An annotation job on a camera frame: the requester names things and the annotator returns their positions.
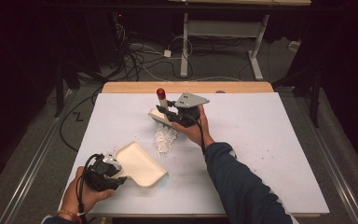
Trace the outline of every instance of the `human hand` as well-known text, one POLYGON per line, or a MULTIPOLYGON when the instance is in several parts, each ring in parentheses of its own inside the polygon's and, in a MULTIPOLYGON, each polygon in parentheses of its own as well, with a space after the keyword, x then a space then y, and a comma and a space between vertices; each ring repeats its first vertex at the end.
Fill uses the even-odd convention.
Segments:
MULTIPOLYGON (((83 166, 79 166, 76 171, 75 179, 69 184, 62 199, 61 210, 66 210, 72 214, 78 213, 78 201, 76 197, 76 183, 78 179, 83 175, 83 166)), ((85 183, 83 185, 83 197, 82 202, 84 204, 84 211, 87 214, 97 202, 107 199, 115 194, 113 189, 107 189, 101 192, 90 189, 85 183)), ((58 214, 59 217, 63 217, 68 220, 72 220, 72 217, 64 213, 58 214)))
MULTIPOLYGON (((199 105, 199 110, 200 110, 199 123, 201 124, 201 128, 203 131, 204 144, 205 144, 205 148, 206 148, 210 144, 214 143, 214 140, 209 133, 208 120, 206 118, 205 111, 204 111, 204 108, 202 105, 199 105)), ((178 132, 184 133, 185 135, 187 135, 187 137, 191 141, 193 141, 194 143, 196 143, 197 145, 199 145, 201 147, 201 141, 202 141, 201 140, 201 132, 200 132, 200 128, 197 124, 195 124, 191 127, 185 128, 181 124, 179 124, 177 122, 173 122, 172 126, 178 132)))

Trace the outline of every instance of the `desk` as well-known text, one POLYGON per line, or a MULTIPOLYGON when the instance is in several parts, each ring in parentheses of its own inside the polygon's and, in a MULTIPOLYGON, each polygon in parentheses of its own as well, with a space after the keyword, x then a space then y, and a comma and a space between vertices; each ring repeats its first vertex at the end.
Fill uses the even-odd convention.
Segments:
POLYGON ((90 216, 225 215, 198 146, 178 134, 172 152, 158 157, 154 139, 158 124, 147 116, 158 104, 157 88, 164 88, 169 100, 178 99, 180 93, 174 92, 182 91, 210 99, 204 107, 215 140, 229 142, 239 161, 263 178, 294 216, 329 212, 281 99, 268 83, 113 82, 106 83, 98 96, 68 184, 76 167, 84 165, 90 155, 113 152, 131 141, 136 141, 168 174, 150 189, 127 180, 113 198, 99 202, 90 216))
MULTIPOLYGON (((187 0, 190 3, 209 3, 209 4, 239 4, 239 5, 267 5, 267 6, 309 6, 310 0, 187 0)), ((248 51, 250 64, 254 71, 256 80, 263 80, 260 66, 257 62, 257 53, 263 40, 264 32, 267 28, 269 15, 264 15, 261 22, 239 22, 239 21, 191 21, 188 13, 185 13, 183 31, 183 53, 181 61, 181 77, 187 77, 188 65, 188 36, 189 35, 213 35, 213 36, 233 36, 233 37, 255 37, 255 47, 248 51)))

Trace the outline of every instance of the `person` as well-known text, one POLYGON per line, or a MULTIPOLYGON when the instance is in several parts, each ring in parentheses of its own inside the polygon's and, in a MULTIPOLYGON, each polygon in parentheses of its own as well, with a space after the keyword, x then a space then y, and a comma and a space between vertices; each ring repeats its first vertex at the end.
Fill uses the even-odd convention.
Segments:
MULTIPOLYGON (((210 134, 208 120, 202 105, 200 110, 200 127, 193 125, 185 128, 173 122, 172 126, 178 132, 205 148, 207 170, 220 196, 222 205, 231 224, 288 224, 296 220, 286 214, 277 195, 263 184, 261 178, 253 174, 243 163, 233 156, 233 148, 225 142, 215 142, 210 134)), ((62 209, 76 214, 76 181, 81 176, 82 167, 77 170, 76 178, 69 185, 62 200, 62 209)), ((113 190, 96 192, 84 186, 84 204, 86 213, 100 200, 111 197, 113 190)), ((59 213, 57 217, 48 218, 44 224, 76 223, 72 215, 59 213)))

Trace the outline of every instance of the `red cap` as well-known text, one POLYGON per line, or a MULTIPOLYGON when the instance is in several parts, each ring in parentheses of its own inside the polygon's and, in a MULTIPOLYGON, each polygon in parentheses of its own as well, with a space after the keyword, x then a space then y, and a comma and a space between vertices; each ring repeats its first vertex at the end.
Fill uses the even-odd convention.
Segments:
POLYGON ((157 97, 159 100, 165 100, 165 90, 162 88, 159 88, 157 90, 157 97))

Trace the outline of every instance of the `wristband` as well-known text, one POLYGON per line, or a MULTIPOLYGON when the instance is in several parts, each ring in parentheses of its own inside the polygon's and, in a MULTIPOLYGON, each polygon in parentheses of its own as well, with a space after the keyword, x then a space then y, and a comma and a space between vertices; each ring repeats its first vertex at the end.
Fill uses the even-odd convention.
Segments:
POLYGON ((82 223, 80 217, 78 217, 77 215, 75 215, 75 214, 73 214, 71 212, 68 212, 66 210, 62 209, 62 210, 57 211, 57 215, 59 215, 59 214, 66 214, 66 215, 70 216, 74 221, 76 221, 76 222, 78 222, 80 224, 82 223))

